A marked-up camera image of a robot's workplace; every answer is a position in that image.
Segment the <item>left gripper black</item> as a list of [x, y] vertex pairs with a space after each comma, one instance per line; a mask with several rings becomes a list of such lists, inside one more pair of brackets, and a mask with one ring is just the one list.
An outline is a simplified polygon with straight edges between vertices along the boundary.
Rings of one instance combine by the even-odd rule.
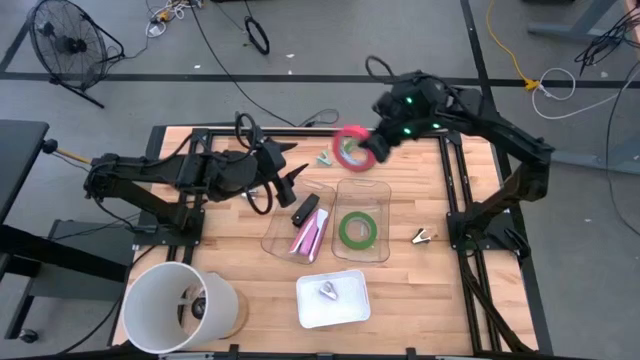
[[284, 177], [278, 175], [279, 171], [286, 166], [283, 153], [297, 146], [297, 143], [280, 143], [272, 138], [267, 138], [256, 150], [254, 156], [257, 160], [257, 179], [271, 193], [270, 183], [276, 189], [276, 199], [282, 208], [288, 207], [296, 201], [293, 191], [295, 178], [308, 167], [308, 163], [303, 164], [288, 172]]

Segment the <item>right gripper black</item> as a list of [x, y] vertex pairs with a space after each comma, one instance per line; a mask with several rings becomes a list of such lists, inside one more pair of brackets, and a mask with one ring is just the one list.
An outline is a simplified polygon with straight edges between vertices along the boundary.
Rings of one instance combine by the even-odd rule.
[[373, 110], [380, 121], [371, 141], [360, 141], [358, 146], [372, 151], [379, 163], [387, 161], [392, 146], [399, 146], [407, 139], [416, 140], [426, 133], [426, 100], [417, 85], [394, 85], [374, 103]]

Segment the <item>red tape roll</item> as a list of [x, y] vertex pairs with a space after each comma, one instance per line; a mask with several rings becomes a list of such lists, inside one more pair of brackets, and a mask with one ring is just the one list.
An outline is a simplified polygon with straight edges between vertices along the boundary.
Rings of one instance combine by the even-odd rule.
[[358, 146], [357, 150], [347, 154], [342, 149], [343, 144], [351, 139], [356, 139], [360, 142], [366, 140], [369, 136], [369, 131], [358, 125], [347, 125], [339, 129], [334, 134], [332, 141], [332, 151], [337, 162], [352, 172], [364, 172], [373, 167], [376, 160], [371, 151]]

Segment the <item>black stapler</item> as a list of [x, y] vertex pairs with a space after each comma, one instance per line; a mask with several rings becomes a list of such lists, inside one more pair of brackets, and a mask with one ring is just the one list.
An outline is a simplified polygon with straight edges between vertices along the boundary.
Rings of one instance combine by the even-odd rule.
[[307, 218], [312, 214], [318, 202], [319, 196], [311, 193], [291, 216], [292, 224], [295, 227], [301, 227], [307, 220]]

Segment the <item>pink stapler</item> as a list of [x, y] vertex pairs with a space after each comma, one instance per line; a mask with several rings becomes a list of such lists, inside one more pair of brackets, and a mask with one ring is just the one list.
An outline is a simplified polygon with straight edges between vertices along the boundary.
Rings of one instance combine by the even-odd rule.
[[329, 212], [322, 208], [315, 210], [305, 221], [292, 243], [289, 253], [301, 255], [313, 263], [321, 247], [328, 224]]

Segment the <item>clear plastic tray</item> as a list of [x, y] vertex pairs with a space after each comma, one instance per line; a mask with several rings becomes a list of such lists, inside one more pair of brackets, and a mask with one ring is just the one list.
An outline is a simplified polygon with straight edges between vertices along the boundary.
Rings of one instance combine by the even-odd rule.
[[[389, 212], [391, 189], [385, 182], [351, 179], [341, 180], [337, 186], [334, 207], [334, 229], [331, 250], [343, 260], [362, 263], [382, 263], [390, 256]], [[371, 216], [378, 227], [374, 244], [364, 250], [353, 250], [343, 244], [339, 237], [339, 224], [350, 212], [361, 211]], [[347, 227], [348, 236], [357, 241], [365, 240], [369, 235], [366, 225], [355, 220]]]
[[329, 224], [329, 220], [332, 215], [333, 205], [336, 199], [336, 192], [332, 187], [328, 185], [314, 182], [308, 179], [302, 179], [299, 182], [297, 182], [296, 185], [294, 186], [294, 192], [296, 195], [296, 201], [292, 205], [289, 205], [286, 208], [281, 208], [277, 206], [276, 209], [274, 210], [269, 228], [261, 240], [261, 247], [267, 253], [274, 255], [276, 257], [279, 257], [283, 260], [287, 260], [287, 261], [295, 262], [299, 264], [311, 264], [303, 256], [293, 255], [289, 253], [289, 249], [292, 243], [294, 242], [296, 235], [300, 231], [300, 228], [302, 227], [302, 226], [295, 227], [292, 224], [291, 216], [294, 214], [297, 208], [302, 204], [302, 202], [311, 193], [314, 193], [319, 196], [319, 202], [316, 205], [313, 212], [320, 208], [327, 210], [329, 212], [329, 217], [328, 217], [328, 224]]

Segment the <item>white plastic tray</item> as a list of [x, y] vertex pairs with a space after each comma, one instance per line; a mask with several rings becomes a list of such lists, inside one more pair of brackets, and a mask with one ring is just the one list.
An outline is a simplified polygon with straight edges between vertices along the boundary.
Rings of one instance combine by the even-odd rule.
[[[325, 281], [334, 285], [337, 301], [319, 293]], [[366, 280], [360, 270], [300, 277], [296, 281], [296, 298], [299, 322], [306, 329], [362, 322], [371, 316]]]

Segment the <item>grey desk leg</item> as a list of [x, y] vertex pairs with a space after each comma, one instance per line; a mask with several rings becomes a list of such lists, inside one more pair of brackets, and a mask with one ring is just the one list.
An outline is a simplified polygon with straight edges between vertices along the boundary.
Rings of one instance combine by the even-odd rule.
[[552, 160], [587, 168], [640, 175], [640, 148], [632, 145], [608, 148], [603, 155], [556, 151], [552, 155]]
[[591, 41], [602, 36], [605, 31], [596, 29], [599, 20], [618, 0], [593, 0], [584, 13], [572, 24], [529, 23], [530, 34], [564, 38], [571, 41]]

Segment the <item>white cylindrical lamp shade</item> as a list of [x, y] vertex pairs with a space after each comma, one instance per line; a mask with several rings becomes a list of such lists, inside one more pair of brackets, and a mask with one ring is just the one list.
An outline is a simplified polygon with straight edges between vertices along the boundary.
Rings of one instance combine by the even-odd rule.
[[[191, 285], [204, 290], [205, 308], [198, 327], [187, 333], [178, 320], [182, 294]], [[165, 262], [142, 273], [122, 305], [128, 340], [150, 354], [191, 349], [225, 337], [234, 327], [239, 299], [234, 288], [215, 273], [179, 262]]]

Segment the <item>black floor fan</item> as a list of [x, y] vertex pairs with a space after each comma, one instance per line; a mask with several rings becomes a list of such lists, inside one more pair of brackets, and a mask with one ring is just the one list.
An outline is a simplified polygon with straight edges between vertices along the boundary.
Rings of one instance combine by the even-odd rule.
[[38, 0], [27, 16], [28, 32], [48, 82], [101, 108], [87, 90], [125, 58], [120, 41], [70, 0]]

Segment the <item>black rolling desk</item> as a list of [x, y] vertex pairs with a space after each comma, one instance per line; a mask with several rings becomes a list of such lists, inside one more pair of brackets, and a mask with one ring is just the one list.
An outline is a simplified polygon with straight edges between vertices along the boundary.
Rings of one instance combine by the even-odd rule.
[[114, 300], [133, 258], [133, 236], [115, 224], [56, 220], [41, 237], [5, 223], [48, 129], [45, 122], [0, 120], [0, 281], [7, 274], [28, 279], [4, 338], [25, 343], [41, 338], [25, 325], [37, 298]]

